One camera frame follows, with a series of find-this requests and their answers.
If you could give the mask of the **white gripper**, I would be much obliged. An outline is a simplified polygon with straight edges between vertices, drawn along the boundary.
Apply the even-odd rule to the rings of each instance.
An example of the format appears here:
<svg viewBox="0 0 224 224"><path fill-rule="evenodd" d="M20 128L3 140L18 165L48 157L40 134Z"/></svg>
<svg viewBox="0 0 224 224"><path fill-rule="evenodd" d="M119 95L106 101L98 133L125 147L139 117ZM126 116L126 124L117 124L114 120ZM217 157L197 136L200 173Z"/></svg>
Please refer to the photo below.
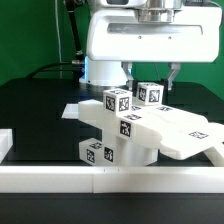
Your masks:
<svg viewBox="0 0 224 224"><path fill-rule="evenodd" d="M181 69L178 62L212 62L219 53L218 7L185 7L171 23L140 22L135 10L104 9L90 21L87 55L92 60L123 61L126 86L133 95L138 81L131 62L172 62L165 87L172 90Z"/></svg>

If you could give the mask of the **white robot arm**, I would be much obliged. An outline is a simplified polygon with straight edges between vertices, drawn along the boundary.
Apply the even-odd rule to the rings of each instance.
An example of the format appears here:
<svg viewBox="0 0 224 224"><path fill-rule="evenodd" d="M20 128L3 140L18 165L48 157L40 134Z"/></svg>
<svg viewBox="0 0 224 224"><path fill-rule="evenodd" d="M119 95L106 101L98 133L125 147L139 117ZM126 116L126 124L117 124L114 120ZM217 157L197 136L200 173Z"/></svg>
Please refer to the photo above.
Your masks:
<svg viewBox="0 0 224 224"><path fill-rule="evenodd" d="M134 62L167 63L171 85L183 63L208 63L218 56L223 9L212 0L85 1L91 15L87 85L131 85Z"/></svg>

